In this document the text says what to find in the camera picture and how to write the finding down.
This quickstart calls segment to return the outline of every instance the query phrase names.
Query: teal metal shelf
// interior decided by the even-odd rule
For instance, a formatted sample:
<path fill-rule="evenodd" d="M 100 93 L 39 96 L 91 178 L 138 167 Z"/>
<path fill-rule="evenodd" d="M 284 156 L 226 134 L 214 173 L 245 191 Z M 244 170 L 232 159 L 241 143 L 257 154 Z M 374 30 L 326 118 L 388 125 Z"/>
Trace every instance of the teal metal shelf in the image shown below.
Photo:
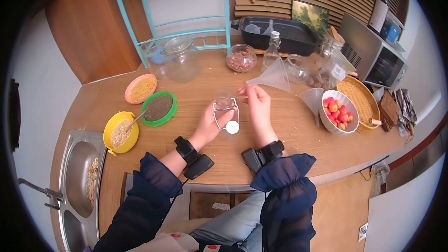
<path fill-rule="evenodd" d="M 167 22 L 167 23 L 158 24 L 158 25 L 154 25 L 154 22 L 153 22 L 152 16 L 151 16 L 151 11 L 149 10 L 149 7 L 148 7 L 147 0 L 142 0 L 143 10 L 145 11 L 145 15 L 146 15 L 146 18 L 148 20 L 149 28 L 150 28 L 151 33 L 153 35 L 153 38 L 151 38 L 151 39 L 149 39 L 147 41 L 143 41 L 143 42 L 138 42 L 137 41 L 137 38 L 135 36 L 135 33 L 134 33 L 134 31 L 132 29 L 132 26 L 131 26 L 131 23 L 129 21 L 128 14 L 126 13 L 126 8 L 125 8 L 125 5 L 123 4 L 123 0 L 116 0 L 116 1 L 118 3 L 118 7 L 120 8 L 121 16 L 123 17 L 123 20 L 125 21 L 126 28 L 127 28 L 128 32 L 129 32 L 129 35 L 131 36 L 131 40 L 134 43 L 135 49 L 137 50 L 137 53 L 138 53 L 138 56 L 142 60 L 143 66 L 145 68 L 148 68 L 149 65 L 147 64 L 147 60 L 143 57 L 143 51 L 140 49 L 140 45 L 149 43 L 148 47 L 146 47 L 145 51 L 144 51 L 145 52 L 145 56 L 148 57 L 149 49 L 153 45 L 155 45 L 158 41 L 163 40 L 163 39 L 176 37 L 176 36 L 195 35 L 195 34 L 210 33 L 210 32 L 225 32 L 225 37 L 226 37 L 226 43 L 225 44 L 219 44 L 219 42 L 218 42 L 219 39 L 218 39 L 218 35 L 217 35 L 216 36 L 216 44 L 206 45 L 205 39 L 203 37 L 204 45 L 197 46 L 196 48 L 198 50 L 204 50 L 204 49 L 227 49 L 227 51 L 230 51 L 230 27 L 229 27 L 230 14 L 229 14 L 229 2 L 228 2 L 228 0 L 224 0 L 224 10 L 223 10 L 224 14 L 222 14 L 222 15 L 195 17 L 195 18 L 189 18 L 189 19 L 183 19 L 183 20 L 176 20 L 176 21 Z M 180 32 L 174 32 L 174 33 L 169 33 L 169 34 L 164 34 L 164 35 L 157 35 L 156 28 L 160 27 L 160 26 L 171 25 L 171 24 L 176 24 L 176 23 L 185 22 L 185 21 L 209 19 L 209 18 L 219 18 L 219 17 L 224 17 L 224 20 L 225 20 L 225 27 L 224 28 L 201 28 L 201 29 L 196 29 L 196 30 L 180 31 Z"/>

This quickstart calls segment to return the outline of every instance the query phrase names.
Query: painting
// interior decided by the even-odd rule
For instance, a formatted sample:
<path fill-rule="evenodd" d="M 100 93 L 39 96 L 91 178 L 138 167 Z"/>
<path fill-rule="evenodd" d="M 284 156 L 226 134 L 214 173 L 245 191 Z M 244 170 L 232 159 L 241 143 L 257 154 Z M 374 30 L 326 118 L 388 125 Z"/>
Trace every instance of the painting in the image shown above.
<path fill-rule="evenodd" d="M 309 3 L 293 0 L 291 20 L 307 25 L 322 36 L 327 31 L 330 11 Z"/>

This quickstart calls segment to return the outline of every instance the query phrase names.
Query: faucet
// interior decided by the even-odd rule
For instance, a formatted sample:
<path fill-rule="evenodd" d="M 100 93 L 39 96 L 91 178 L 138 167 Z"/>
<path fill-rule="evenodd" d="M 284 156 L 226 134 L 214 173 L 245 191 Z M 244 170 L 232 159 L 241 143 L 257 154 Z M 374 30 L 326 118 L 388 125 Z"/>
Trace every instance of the faucet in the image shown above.
<path fill-rule="evenodd" d="M 19 180 L 19 185 L 20 184 L 25 184 L 26 186 L 28 186 L 30 188 L 33 188 L 36 191 L 39 191 L 41 193 L 44 193 L 44 194 L 47 195 L 47 197 L 51 198 L 52 199 L 51 204 L 46 203 L 45 206 L 48 206 L 49 208 L 53 208 L 54 210 L 60 210 L 59 201 L 60 202 L 64 201 L 64 196 L 62 195 L 62 193 L 55 192 L 55 191 L 50 190 L 48 188 L 43 189 L 41 187 L 38 187 L 38 186 L 34 185 L 33 183 L 30 183 L 30 182 L 26 181 L 23 178 L 19 178 L 18 180 Z"/>

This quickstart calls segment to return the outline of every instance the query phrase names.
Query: green bowl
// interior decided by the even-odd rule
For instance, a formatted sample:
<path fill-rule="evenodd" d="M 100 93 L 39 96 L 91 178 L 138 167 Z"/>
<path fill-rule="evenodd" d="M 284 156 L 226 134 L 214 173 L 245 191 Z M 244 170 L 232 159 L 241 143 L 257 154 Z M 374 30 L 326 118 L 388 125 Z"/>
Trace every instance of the green bowl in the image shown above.
<path fill-rule="evenodd" d="M 145 100 L 145 102 L 143 102 L 142 109 L 140 110 L 140 113 L 142 113 L 145 110 L 146 106 L 148 105 L 148 103 L 151 100 L 153 100 L 156 97 L 160 97 L 160 96 L 169 96 L 172 98 L 171 109 L 168 111 L 168 113 L 162 119 L 159 119 L 159 120 L 153 121 L 153 122 L 145 120 L 145 118 L 142 116 L 143 124 L 145 124 L 147 126 L 160 126 L 160 125 L 163 125 L 164 123 L 168 122 L 171 119 L 171 117 L 174 116 L 174 114 L 176 113 L 176 110 L 177 110 L 176 97 L 174 95 L 172 95 L 170 92 L 156 92 L 156 93 L 152 94 L 149 98 L 147 98 Z"/>

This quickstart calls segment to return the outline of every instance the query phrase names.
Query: hand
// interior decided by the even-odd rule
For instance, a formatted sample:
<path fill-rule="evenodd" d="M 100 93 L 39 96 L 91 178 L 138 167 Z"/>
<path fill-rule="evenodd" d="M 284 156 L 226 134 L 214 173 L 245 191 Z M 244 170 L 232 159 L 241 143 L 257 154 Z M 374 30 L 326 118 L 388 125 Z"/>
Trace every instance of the hand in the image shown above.
<path fill-rule="evenodd" d="M 271 125 L 271 97 L 262 88 L 247 84 L 238 89 L 240 96 L 247 96 L 242 100 L 249 105 L 250 126 L 255 133 L 258 148 L 271 142 L 278 141 L 278 137 Z"/>
<path fill-rule="evenodd" d="M 193 136 L 189 138 L 189 142 L 196 151 L 199 151 L 203 148 L 207 143 L 217 137 L 219 132 L 221 131 L 218 126 L 216 126 L 215 117 L 213 116 L 213 101 L 209 106 L 204 110 L 204 114 L 202 115 L 201 120 L 199 121 L 198 128 L 194 132 Z M 233 115 L 235 114 L 234 109 L 230 109 L 218 119 L 218 124 L 223 127 L 232 120 Z"/>

